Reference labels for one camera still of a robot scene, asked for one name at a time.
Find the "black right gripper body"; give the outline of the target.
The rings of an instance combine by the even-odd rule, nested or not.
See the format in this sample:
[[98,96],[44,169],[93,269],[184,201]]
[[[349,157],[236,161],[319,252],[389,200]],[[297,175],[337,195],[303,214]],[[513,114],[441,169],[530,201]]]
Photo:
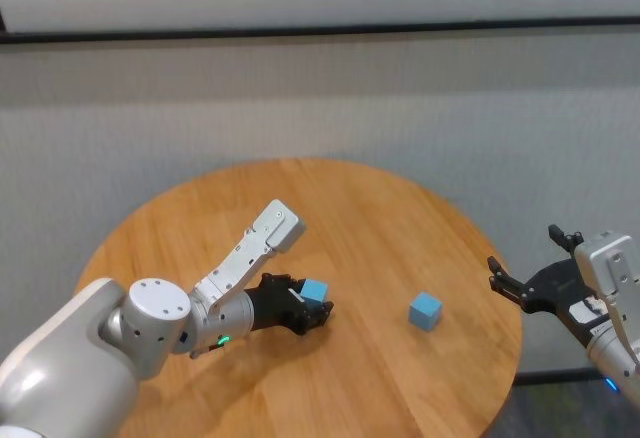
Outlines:
[[593,338],[592,330],[609,320],[607,307],[583,281],[573,259],[553,263],[525,283],[520,300],[527,314],[553,314],[583,346]]

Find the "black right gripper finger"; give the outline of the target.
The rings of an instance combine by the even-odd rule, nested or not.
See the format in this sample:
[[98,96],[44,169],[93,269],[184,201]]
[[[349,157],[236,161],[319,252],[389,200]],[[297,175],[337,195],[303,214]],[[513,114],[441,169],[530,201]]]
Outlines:
[[575,249],[584,242],[581,232],[577,231],[573,234],[566,234],[558,225],[551,224],[548,226],[549,238],[564,251],[574,256]]
[[489,284],[492,291],[519,306],[530,305],[531,291],[526,282],[513,278],[494,256],[488,257],[488,268],[491,273]]

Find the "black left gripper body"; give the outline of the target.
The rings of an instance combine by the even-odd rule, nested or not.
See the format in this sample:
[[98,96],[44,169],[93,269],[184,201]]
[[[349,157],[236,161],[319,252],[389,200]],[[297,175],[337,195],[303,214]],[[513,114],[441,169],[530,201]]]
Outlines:
[[272,327],[283,327],[298,334],[298,318],[304,302],[290,290],[280,295],[269,295],[262,291],[262,284],[245,290],[253,306],[251,331]]

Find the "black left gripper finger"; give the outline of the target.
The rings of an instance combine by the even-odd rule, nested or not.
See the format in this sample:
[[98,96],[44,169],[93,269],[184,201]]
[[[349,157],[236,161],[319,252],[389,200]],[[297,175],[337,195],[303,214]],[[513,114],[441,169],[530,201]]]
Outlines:
[[333,308],[334,303],[332,301],[314,306],[304,304],[302,313],[298,318],[298,335],[303,336],[310,330],[324,326]]
[[303,286],[303,279],[294,279],[289,274],[262,274],[262,291],[265,294],[280,295],[290,290],[299,294]]

